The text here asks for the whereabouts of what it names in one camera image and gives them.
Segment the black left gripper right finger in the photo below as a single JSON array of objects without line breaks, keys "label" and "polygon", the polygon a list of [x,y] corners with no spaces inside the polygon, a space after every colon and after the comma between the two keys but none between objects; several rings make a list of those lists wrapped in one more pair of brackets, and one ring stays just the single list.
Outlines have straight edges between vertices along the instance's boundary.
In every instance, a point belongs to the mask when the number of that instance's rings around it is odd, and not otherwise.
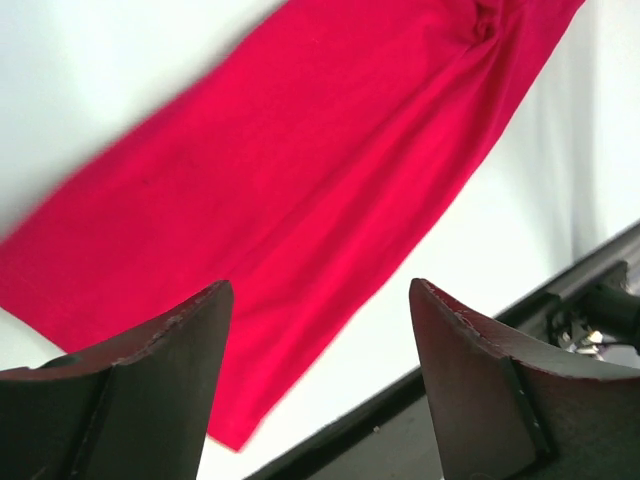
[{"label": "black left gripper right finger", "polygon": [[409,301],[448,479],[635,479],[639,373],[569,353],[423,279]]}]

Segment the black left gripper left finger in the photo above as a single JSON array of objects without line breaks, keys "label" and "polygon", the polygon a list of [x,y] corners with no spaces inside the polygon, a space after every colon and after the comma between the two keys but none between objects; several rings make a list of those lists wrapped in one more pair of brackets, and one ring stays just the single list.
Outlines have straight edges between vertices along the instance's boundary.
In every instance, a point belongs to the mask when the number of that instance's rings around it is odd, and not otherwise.
[{"label": "black left gripper left finger", "polygon": [[232,307],[220,281],[107,341],[3,371],[2,477],[194,478]]}]

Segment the crimson red t-shirt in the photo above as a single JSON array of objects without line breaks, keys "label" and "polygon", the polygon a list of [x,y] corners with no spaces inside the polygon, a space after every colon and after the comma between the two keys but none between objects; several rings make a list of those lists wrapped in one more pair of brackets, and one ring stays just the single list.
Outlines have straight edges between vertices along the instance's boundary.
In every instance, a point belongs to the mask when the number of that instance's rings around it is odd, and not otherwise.
[{"label": "crimson red t-shirt", "polygon": [[445,212],[578,9],[285,3],[2,244],[2,307],[73,351],[230,281],[208,431],[241,449]]}]

